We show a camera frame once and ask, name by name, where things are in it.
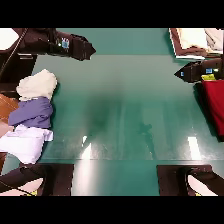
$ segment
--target table surface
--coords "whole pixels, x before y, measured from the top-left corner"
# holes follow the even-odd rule
[[[224,145],[193,84],[173,75],[187,62],[174,58],[167,29],[60,30],[97,51],[83,62],[38,56],[33,71],[59,81],[40,162],[75,163],[72,195],[158,195],[157,164],[208,163],[224,176]]]

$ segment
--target lavender cloth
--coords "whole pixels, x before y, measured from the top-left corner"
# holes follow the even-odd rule
[[[50,116],[53,113],[52,105],[48,98],[21,101],[19,108],[9,115],[9,125],[23,124],[26,127],[49,128]]]

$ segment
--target purple cloth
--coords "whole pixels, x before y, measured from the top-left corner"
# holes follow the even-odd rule
[[[49,128],[52,113],[52,105],[46,97],[21,101],[19,108],[10,113],[8,123],[11,126],[23,124],[26,127]]]

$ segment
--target folded cloth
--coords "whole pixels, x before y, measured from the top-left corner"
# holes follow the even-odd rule
[[[46,97],[21,101],[19,102],[19,108],[9,114],[8,123],[10,126],[23,124],[28,128],[50,128],[52,113],[53,107]]]
[[[20,101],[27,101],[44,96],[51,100],[57,79],[53,73],[44,69],[41,72],[21,79],[16,91],[21,96]]]
[[[171,31],[171,38],[173,40],[173,45],[175,48],[176,55],[196,55],[196,56],[203,56],[205,57],[207,55],[207,52],[203,48],[198,47],[190,47],[187,49],[182,49],[180,45],[180,39],[177,33],[176,28],[170,28]]]
[[[224,136],[224,80],[202,81],[209,111],[219,136]]]
[[[216,28],[205,28],[206,39],[212,50],[223,50],[223,30]]]
[[[41,156],[44,141],[52,140],[52,131],[21,124],[14,132],[8,131],[0,138],[0,152],[10,153],[24,164],[35,164]]]
[[[204,48],[207,50],[208,44],[204,28],[177,28],[182,49],[190,47]]]

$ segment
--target glossy green tabletop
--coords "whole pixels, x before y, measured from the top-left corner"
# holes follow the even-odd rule
[[[33,71],[59,81],[40,162],[75,163],[72,195],[158,195],[157,164],[209,163],[224,177],[224,143],[193,85],[174,76],[187,62],[174,59],[167,29],[60,30],[97,51],[83,62],[38,56]]]

